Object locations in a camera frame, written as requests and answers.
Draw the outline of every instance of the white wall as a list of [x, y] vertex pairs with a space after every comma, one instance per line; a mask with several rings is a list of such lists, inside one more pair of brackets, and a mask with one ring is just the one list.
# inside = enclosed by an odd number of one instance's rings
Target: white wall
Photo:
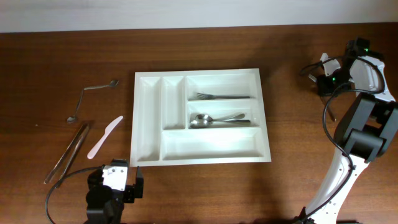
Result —
[[394, 21], [398, 0], [0, 0], [0, 32]]

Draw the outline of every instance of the fork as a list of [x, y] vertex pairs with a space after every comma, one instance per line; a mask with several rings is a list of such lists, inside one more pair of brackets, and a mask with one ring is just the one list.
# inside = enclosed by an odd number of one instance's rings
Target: fork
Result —
[[250, 96], [216, 96], [211, 94], [197, 93], [200, 100], [222, 100], [222, 99], [249, 99]]

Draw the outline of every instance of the pink knife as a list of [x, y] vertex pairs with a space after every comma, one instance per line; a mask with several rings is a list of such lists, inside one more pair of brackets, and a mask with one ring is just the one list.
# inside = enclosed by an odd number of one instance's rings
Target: pink knife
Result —
[[90, 152], [87, 154], [87, 158], [92, 159], [95, 157], [95, 154], [97, 154], [98, 150], [102, 146], [102, 143], [104, 143], [105, 139], [108, 137], [108, 135], [111, 133], [111, 131], [118, 125], [118, 123], [123, 119], [123, 116], [120, 116], [116, 118], [114, 121], [112, 121], [106, 128], [105, 128], [105, 134], [102, 136], [102, 138], [95, 144], [95, 146], [90, 150]]

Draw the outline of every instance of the white tray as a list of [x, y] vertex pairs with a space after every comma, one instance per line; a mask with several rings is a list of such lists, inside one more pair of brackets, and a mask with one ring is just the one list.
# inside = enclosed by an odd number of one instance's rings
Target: white tray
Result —
[[[199, 100], [196, 93], [251, 98]], [[252, 122], [191, 129], [199, 113], [245, 113]], [[270, 162], [259, 70], [137, 72], [130, 161], [134, 167]]]

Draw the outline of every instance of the brown tabletop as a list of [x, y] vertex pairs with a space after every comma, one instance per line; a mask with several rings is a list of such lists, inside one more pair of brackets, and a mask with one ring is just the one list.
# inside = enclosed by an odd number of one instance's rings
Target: brown tabletop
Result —
[[[385, 56], [398, 97], [398, 24], [267, 26], [0, 34], [0, 219], [47, 223], [43, 181], [82, 122], [92, 129], [71, 171], [129, 159], [135, 72], [259, 68], [272, 162], [143, 167], [144, 198], [125, 206], [125, 223], [252, 223], [293, 218], [314, 197], [333, 157], [323, 105], [301, 67], [323, 52], [341, 55], [361, 36]], [[84, 86], [80, 122], [67, 124]], [[338, 119], [354, 95], [332, 105]], [[118, 116], [97, 156], [86, 155]], [[336, 123], [328, 119], [333, 132]], [[398, 141], [361, 174], [339, 219], [398, 220]], [[68, 179], [50, 199], [57, 223], [86, 220], [88, 174]], [[135, 169], [128, 183], [134, 183]]]

